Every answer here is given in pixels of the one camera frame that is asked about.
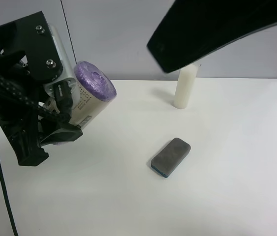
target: purple lid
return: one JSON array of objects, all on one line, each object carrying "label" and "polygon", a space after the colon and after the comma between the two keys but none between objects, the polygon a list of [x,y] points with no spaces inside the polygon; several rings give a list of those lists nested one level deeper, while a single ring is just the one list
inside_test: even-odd
[{"label": "purple lid", "polygon": [[112,82],[95,65],[79,61],[74,67],[74,74],[83,87],[99,100],[109,102],[116,97]]}]

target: wire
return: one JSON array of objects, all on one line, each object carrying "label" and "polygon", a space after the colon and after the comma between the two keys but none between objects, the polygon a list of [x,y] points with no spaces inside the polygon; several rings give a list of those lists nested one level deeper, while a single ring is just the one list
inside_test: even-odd
[{"label": "wire", "polygon": [[68,34],[69,34],[69,38],[70,38],[70,42],[71,42],[71,47],[72,47],[72,52],[73,52],[75,64],[77,64],[77,62],[76,62],[76,56],[75,56],[75,52],[74,52],[74,48],[73,48],[73,43],[72,43],[72,38],[71,38],[69,26],[68,26],[68,21],[66,20],[66,16],[65,16],[65,11],[64,11],[64,7],[63,7],[63,2],[62,2],[62,0],[60,0],[60,2],[61,2],[61,6],[62,6],[63,16],[64,16],[65,23],[66,23],[66,28],[68,29]]},{"label": "wire", "polygon": [[10,202],[9,202],[9,197],[8,197],[7,191],[6,191],[6,186],[5,186],[5,181],[4,181],[4,177],[3,177],[1,163],[0,163],[0,183],[1,183],[1,188],[2,188],[2,192],[3,192],[3,197],[4,197],[7,213],[8,213],[9,218],[10,218],[13,234],[14,234],[14,236],[18,236],[16,226],[15,226],[15,222],[14,222],[14,218],[13,218],[13,214],[12,214],[12,210],[11,210],[11,206],[10,206]]}]

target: gray wall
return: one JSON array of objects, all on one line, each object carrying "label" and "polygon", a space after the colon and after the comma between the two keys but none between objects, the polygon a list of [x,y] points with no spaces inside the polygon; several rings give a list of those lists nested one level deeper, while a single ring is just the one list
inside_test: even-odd
[{"label": "gray wall", "polygon": [[[98,65],[113,79],[176,78],[177,73],[162,74],[146,49],[172,3],[63,0],[77,60]],[[277,78],[277,27],[228,45],[201,63],[199,77]]]}]

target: white table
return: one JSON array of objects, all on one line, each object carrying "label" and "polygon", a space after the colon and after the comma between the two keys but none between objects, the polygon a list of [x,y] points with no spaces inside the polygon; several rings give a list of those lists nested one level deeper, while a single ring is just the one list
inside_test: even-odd
[{"label": "white table", "polygon": [[[277,236],[277,80],[197,79],[185,110],[174,81],[113,83],[116,100],[38,167],[0,130],[20,236]],[[174,137],[192,150],[165,179],[149,161]]]}]

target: screw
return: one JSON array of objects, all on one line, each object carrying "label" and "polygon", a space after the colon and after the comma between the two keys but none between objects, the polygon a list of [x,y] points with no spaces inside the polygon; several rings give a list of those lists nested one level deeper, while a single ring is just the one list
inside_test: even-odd
[{"label": "screw", "polygon": [[45,29],[42,28],[42,26],[36,26],[37,34],[43,34],[45,32]]},{"label": "screw", "polygon": [[55,66],[56,66],[56,63],[55,63],[53,60],[51,60],[51,59],[48,59],[48,60],[46,61],[46,64],[47,64],[47,67],[48,67],[49,69],[55,68]]}]

